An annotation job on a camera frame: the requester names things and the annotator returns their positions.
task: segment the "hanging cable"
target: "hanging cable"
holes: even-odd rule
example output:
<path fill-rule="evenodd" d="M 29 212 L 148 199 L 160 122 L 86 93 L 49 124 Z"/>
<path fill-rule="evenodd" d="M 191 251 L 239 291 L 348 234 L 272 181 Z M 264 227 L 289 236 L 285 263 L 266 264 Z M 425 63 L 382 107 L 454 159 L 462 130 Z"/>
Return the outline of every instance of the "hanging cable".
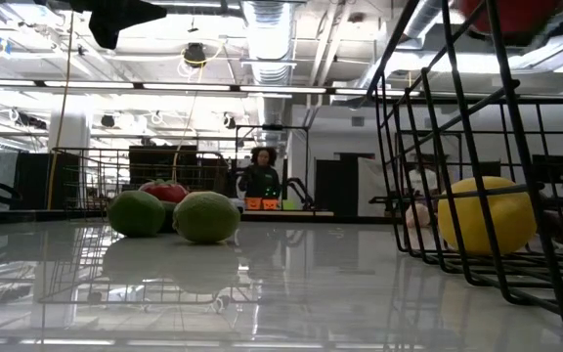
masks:
<path fill-rule="evenodd" d="M 196 81 L 196 83 L 201 83 L 202 77 L 203 77 L 203 65 L 201 65 L 201 68 L 199 69 L 199 78 Z M 177 158 L 179 157 L 180 149 L 182 148 L 182 144 L 184 143 L 184 139 L 186 138 L 186 131 L 188 131 L 189 127 L 191 126 L 191 119 L 193 118 L 193 112 L 195 111 L 195 102 L 196 102 L 197 94 L 198 94 L 198 91 L 195 92 L 195 96 L 193 97 L 193 103 L 191 105 L 191 111 L 189 112 L 189 115 L 188 115 L 188 120 L 186 121 L 186 127 L 184 127 L 184 132 L 182 133 L 182 138 L 180 138 L 180 142 L 177 145 L 175 155 L 173 156 L 172 180 L 174 182 L 177 182 L 177 168 L 176 168 L 177 167 Z"/>
<path fill-rule="evenodd" d="M 60 145 L 60 137 L 63 133 L 63 125 L 65 124 L 65 108 L 66 108 L 66 96 L 68 95 L 68 82 L 70 81 L 70 55 L 71 48 L 73 45 L 73 24 L 75 23 L 75 14 L 73 11 L 70 13 L 70 29 L 68 34 L 68 55 L 66 57 L 66 82 L 65 82 L 65 94 L 63 96 L 63 107 L 60 112 L 60 125 L 58 126 L 58 134 L 56 135 L 56 145 L 57 148 Z M 52 200 L 54 195 L 54 178 L 56 176 L 56 162 L 58 161 L 58 153 L 54 153 L 53 162 L 51 163 L 51 170 L 49 173 L 49 189 L 47 193 L 47 210 L 51 210 Z"/>

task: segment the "person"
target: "person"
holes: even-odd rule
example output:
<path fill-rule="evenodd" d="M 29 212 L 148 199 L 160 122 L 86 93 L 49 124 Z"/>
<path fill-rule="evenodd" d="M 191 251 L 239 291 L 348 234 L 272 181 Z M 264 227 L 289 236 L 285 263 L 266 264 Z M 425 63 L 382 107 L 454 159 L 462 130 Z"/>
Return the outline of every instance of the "person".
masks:
<path fill-rule="evenodd" d="M 277 152 L 273 148 L 251 150 L 251 165 L 244 170 L 238 188 L 246 198 L 275 199 L 280 196 L 280 176 L 274 165 Z"/>

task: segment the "orange object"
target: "orange object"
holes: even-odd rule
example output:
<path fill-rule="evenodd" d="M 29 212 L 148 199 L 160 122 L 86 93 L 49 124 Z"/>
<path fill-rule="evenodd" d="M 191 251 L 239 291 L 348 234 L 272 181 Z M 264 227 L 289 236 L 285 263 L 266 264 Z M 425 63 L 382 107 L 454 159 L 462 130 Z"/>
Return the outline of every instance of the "orange object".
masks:
<path fill-rule="evenodd" d="M 264 199 L 262 204 L 264 204 L 264 210 L 277 210 L 278 209 L 277 199 Z"/>
<path fill-rule="evenodd" d="M 244 202 L 246 203 L 247 210 L 260 210 L 262 207 L 261 198 L 245 198 Z"/>

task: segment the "wire basket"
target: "wire basket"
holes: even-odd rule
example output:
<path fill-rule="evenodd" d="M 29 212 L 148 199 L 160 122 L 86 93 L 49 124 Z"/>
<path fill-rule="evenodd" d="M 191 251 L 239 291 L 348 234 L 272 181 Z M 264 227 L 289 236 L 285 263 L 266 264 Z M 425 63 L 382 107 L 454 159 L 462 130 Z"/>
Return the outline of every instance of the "wire basket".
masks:
<path fill-rule="evenodd" d="M 403 97 L 392 99 L 386 94 L 386 76 L 384 67 L 392 56 L 403 31 L 414 12 L 418 1 L 409 1 L 404 8 L 401 19 L 394 29 L 381 61 L 381 67 L 376 71 L 368 89 L 368 97 L 380 95 L 376 99 L 375 114 L 377 122 L 377 136 L 381 150 L 381 161 L 384 183 L 388 197 L 380 200 L 386 209 L 394 212 L 396 217 L 405 218 L 406 208 L 411 209 L 414 226 L 403 230 L 394 227 L 397 247 L 423 262 L 435 265 L 449 274 L 460 274 L 473 286 L 493 286 L 499 289 L 502 297 L 509 303 L 518 305 L 537 305 L 550 312 L 558 314 L 563 322 L 563 247 L 556 248 L 553 240 L 563 240 L 563 197 L 559 188 L 551 182 L 552 196 L 545 198 L 540 192 L 540 175 L 532 161 L 532 151 L 538 150 L 543 155 L 543 161 L 553 163 L 553 146 L 563 147 L 563 125 L 549 127 L 549 118 L 544 116 L 544 106 L 554 105 L 563 107 L 563 97 L 541 98 L 522 97 L 515 93 L 519 82 L 512 79 L 503 36 L 500 32 L 498 8 L 496 0 L 480 1 L 472 16 L 455 32 L 452 32 L 449 1 L 443 1 L 442 18 L 445 29 L 446 46 L 436 55 L 428 67 L 421 70 L 420 76 L 406 89 Z M 502 87 L 495 93 L 475 97 L 465 94 L 460 75 L 457 71 L 457 56 L 455 42 L 466 32 L 468 27 L 484 12 L 488 13 L 493 29 L 492 41 L 500 67 Z M 429 84 L 429 73 L 438 61 L 448 55 L 452 70 L 455 98 L 449 99 L 439 94 L 432 94 Z M 413 97 L 410 92 L 421 87 L 419 97 Z M 439 123 L 436 107 L 441 104 L 457 106 L 457 116 L 446 122 Z M 421 130 L 416 127 L 414 116 L 419 115 L 418 108 L 426 108 L 429 129 Z M 484 110 L 492 110 L 500 117 L 501 126 L 495 130 L 484 130 L 479 123 L 475 123 L 473 115 Z M 535 119 L 527 123 L 521 115 L 521 110 L 528 110 Z M 479 146 L 480 136 L 494 135 L 492 144 Z M 411 137 L 411 145 L 406 146 L 406 137 Z M 455 136 L 458 146 L 457 160 L 451 161 L 447 155 L 446 136 Z M 556 143 L 551 146 L 550 139 Z M 422 155 L 427 146 L 433 145 L 432 166 L 435 166 L 439 179 L 440 195 L 432 196 L 428 186 L 428 166 L 423 158 L 418 160 L 422 189 L 426 196 L 415 196 L 406 190 L 413 189 L 410 174 L 406 171 L 411 153 Z M 487 154 L 486 149 L 505 148 L 506 159 L 501 160 L 500 168 L 509 171 L 509 178 L 517 185 L 508 188 L 487 189 L 482 178 L 482 162 L 480 155 Z M 477 191 L 465 194 L 454 194 L 452 183 L 458 178 L 453 177 L 453 166 L 456 167 L 459 179 L 466 172 L 474 178 Z M 538 236 L 521 250 L 501 255 L 498 246 L 496 224 L 493 223 L 489 198 L 496 195 L 526 192 L 531 200 L 534 216 L 538 225 Z M 455 208 L 456 198 L 478 198 L 481 204 L 483 221 L 492 255 L 473 255 L 466 251 L 462 230 L 458 223 Z M 457 249 L 448 246 L 438 228 L 436 216 L 430 216 L 429 229 L 420 228 L 416 203 L 426 205 L 429 214 L 436 213 L 436 200 L 445 199 L 449 204 L 454 227 Z M 556 214 L 554 225 L 549 226 L 548 212 Z"/>
<path fill-rule="evenodd" d="M 111 199 L 155 180 L 173 180 L 191 192 L 225 193 L 229 165 L 214 152 L 160 148 L 56 148 L 66 160 L 60 184 L 64 209 L 74 217 L 103 216 Z"/>

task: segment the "exposed ductwork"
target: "exposed ductwork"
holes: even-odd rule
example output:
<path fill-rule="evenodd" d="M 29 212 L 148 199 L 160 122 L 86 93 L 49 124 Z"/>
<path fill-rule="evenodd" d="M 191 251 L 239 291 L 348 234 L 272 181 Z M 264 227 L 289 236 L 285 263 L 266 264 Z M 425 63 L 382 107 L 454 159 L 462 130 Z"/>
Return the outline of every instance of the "exposed ductwork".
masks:
<path fill-rule="evenodd" d="M 410 21 L 404 30 L 404 35 L 401 38 L 398 48 L 421 50 L 424 44 L 424 36 L 436 23 L 436 20 L 441 14 L 441 10 L 442 0 L 418 0 L 416 10 L 411 14 Z M 383 31 L 383 35 L 378 36 L 377 41 L 381 43 L 388 41 L 385 30 Z M 375 60 L 372 65 L 364 71 L 362 76 L 354 81 L 352 86 L 355 88 L 368 88 L 370 80 L 375 75 L 378 67 L 379 59 Z"/>
<path fill-rule="evenodd" d="M 287 61 L 291 55 L 292 20 L 294 5 L 274 1 L 245 1 L 242 3 L 247 21 L 249 57 L 262 61 Z M 256 63 L 252 67 L 253 79 L 260 85 L 288 85 L 291 67 L 288 64 Z M 285 99 L 258 99 L 260 124 L 287 124 L 284 121 Z M 265 144 L 280 142 L 280 134 L 262 133 Z"/>

